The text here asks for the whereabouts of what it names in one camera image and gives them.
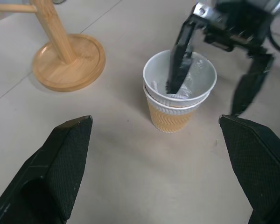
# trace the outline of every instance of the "wooden base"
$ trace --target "wooden base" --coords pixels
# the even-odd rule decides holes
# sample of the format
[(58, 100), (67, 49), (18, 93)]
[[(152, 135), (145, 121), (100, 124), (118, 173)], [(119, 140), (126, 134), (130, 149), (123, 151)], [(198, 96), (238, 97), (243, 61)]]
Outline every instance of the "wooden base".
[(33, 59), (33, 72), (48, 89), (69, 92), (82, 89), (95, 81), (105, 67), (105, 52), (93, 37), (84, 34), (68, 35), (77, 55), (66, 64), (58, 57), (52, 44), (46, 43)]

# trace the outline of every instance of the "paper cup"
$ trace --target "paper cup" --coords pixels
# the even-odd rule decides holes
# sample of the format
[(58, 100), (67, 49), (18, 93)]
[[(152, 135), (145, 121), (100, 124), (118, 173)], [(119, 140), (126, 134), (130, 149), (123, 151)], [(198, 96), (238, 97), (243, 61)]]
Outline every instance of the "paper cup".
[[(166, 96), (166, 81), (169, 74), (170, 50), (165, 50), (153, 56), (145, 65), (143, 80), (148, 93), (158, 102), (167, 106), (186, 107), (195, 105), (209, 95), (217, 81), (217, 72), (213, 64), (198, 53), (193, 53), (193, 63), (190, 76), (184, 84), (191, 90), (191, 98), (177, 99)], [(158, 83), (155, 90), (154, 81)]]
[(209, 96), (206, 95), (199, 103), (188, 107), (171, 107), (163, 105), (153, 99), (149, 95), (145, 84), (143, 84), (143, 90), (147, 98), (150, 117), (154, 126), (166, 133), (174, 133), (183, 129), (190, 120), (194, 110)]

